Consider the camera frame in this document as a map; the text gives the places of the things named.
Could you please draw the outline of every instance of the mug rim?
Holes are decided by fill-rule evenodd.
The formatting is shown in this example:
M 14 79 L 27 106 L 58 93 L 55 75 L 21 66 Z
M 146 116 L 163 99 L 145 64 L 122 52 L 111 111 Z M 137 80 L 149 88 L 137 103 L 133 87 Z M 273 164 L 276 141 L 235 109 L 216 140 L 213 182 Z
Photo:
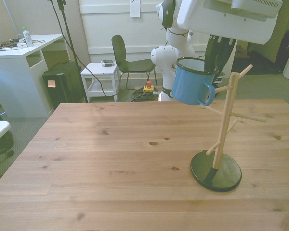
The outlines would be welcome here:
M 182 64 L 179 63 L 180 60 L 182 59 L 195 59 L 195 60 L 200 60 L 200 61 L 203 61 L 203 59 L 199 59 L 199 58 L 194 58 L 194 57 L 181 57 L 181 58 L 178 58 L 177 61 L 176 61 L 176 64 L 178 65 L 178 67 L 180 67 L 181 69 L 185 70 L 185 71 L 189 71 L 189 72 L 192 72 L 192 73 L 196 73 L 196 74 L 201 74 L 201 75 L 215 75 L 219 72 L 219 70 L 217 69 L 217 66 L 215 66 L 216 70 L 213 71 L 213 72 L 206 72 L 206 71 L 197 71 L 197 70 L 193 70 L 193 69 L 190 69 L 190 68 L 187 68 L 185 66 L 183 66 Z

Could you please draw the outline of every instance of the mug handle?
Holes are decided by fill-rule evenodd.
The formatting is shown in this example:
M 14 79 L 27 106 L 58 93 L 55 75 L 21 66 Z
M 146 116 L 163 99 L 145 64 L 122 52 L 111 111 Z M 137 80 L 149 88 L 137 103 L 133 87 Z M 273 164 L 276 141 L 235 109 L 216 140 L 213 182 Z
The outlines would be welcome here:
M 210 84 L 207 80 L 204 80 L 203 81 L 203 84 L 204 85 L 206 85 L 208 88 L 209 88 L 209 90 L 210 90 L 210 94 L 209 94 L 209 98 L 208 98 L 208 100 L 207 100 L 207 102 L 205 103 L 205 102 L 203 102 L 202 100 L 199 100 L 199 102 L 203 105 L 203 106 L 209 106 L 212 102 L 213 102 L 213 100 L 214 100 L 214 98 L 215 98 L 215 87 L 212 85 L 212 84 Z

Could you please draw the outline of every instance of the black cable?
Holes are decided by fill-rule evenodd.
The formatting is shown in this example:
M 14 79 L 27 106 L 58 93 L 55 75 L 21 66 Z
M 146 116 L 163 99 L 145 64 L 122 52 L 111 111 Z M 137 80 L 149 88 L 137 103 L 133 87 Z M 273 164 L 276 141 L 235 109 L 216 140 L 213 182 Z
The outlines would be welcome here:
M 146 80 L 146 84 L 145 84 L 144 88 L 142 87 L 142 88 L 137 89 L 131 95 L 132 102 L 153 101 L 153 100 L 156 100 L 158 98 L 158 95 L 154 95 L 152 92 L 144 93 L 145 88 L 146 88 L 146 86 L 148 84 L 148 81 L 149 81 L 149 75 L 148 75 L 148 79 Z
M 50 0 L 50 2 L 51 2 L 51 4 L 52 4 L 52 6 L 53 6 L 54 13 L 55 13 L 55 15 L 56 15 L 56 17 L 57 17 L 57 21 L 58 21 L 58 23 L 59 23 L 59 27 L 60 27 L 60 30 L 61 30 L 61 34 L 62 34 L 64 40 L 66 41 L 67 45 L 69 46 L 69 48 L 72 49 L 71 46 L 69 45 L 67 39 L 65 38 L 65 36 L 64 36 L 64 34 L 63 34 L 63 30 L 62 30 L 62 27 L 61 27 L 61 23 L 60 23 L 60 20 L 59 20 L 57 11 L 56 11 L 56 9 L 55 9 L 55 7 L 54 7 L 54 5 L 53 5 L 53 0 Z M 102 89 L 102 92 L 103 92 L 104 96 L 106 96 L 106 97 L 111 97 L 111 96 L 119 95 L 119 94 L 121 94 L 121 93 L 123 93 L 123 92 L 125 92 L 125 91 L 127 91 L 127 90 L 135 90 L 135 89 L 125 89 L 125 90 L 123 90 L 123 91 L 121 91 L 121 92 L 119 92 L 119 93 L 117 93 L 117 94 L 115 94 L 115 95 L 106 95 L 105 92 L 104 92 L 103 85 L 102 85 L 101 81 L 86 67 L 85 64 L 83 64 L 83 62 L 79 59 L 79 57 L 78 57 L 76 54 L 75 54 L 75 56 L 76 56 L 76 58 L 78 59 L 78 61 L 84 66 L 84 68 L 86 68 L 86 69 L 96 78 L 96 80 L 101 84 L 101 89 Z

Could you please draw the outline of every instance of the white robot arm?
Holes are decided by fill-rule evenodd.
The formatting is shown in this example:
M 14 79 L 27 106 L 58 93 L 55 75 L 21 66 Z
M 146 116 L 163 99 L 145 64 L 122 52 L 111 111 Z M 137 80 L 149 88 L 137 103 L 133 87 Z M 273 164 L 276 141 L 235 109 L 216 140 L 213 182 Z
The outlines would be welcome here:
M 152 62 L 161 69 L 163 74 L 163 90 L 160 94 L 162 101 L 175 100 L 172 87 L 175 77 L 175 62 L 178 58 L 193 57 L 195 52 L 189 41 L 192 32 L 181 29 L 177 24 L 177 16 L 181 0 L 165 0 L 156 6 L 162 25 L 166 28 L 166 40 L 169 45 L 154 48 L 151 52 Z
M 193 31 L 211 34 L 206 69 L 225 65 L 235 40 L 265 44 L 271 37 L 282 0 L 164 0 L 156 6 L 166 28 L 168 46 L 152 50 L 151 59 L 163 74 L 162 101 L 174 100 L 175 62 L 193 57 Z

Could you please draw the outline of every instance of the paper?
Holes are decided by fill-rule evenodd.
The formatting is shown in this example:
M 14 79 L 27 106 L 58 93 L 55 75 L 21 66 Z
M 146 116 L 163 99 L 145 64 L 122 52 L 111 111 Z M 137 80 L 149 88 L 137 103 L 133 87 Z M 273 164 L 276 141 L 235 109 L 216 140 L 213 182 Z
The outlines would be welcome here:
M 55 88 L 56 87 L 56 81 L 55 80 L 48 80 L 48 87 L 49 88 Z
M 130 0 L 130 17 L 140 17 L 140 0 Z

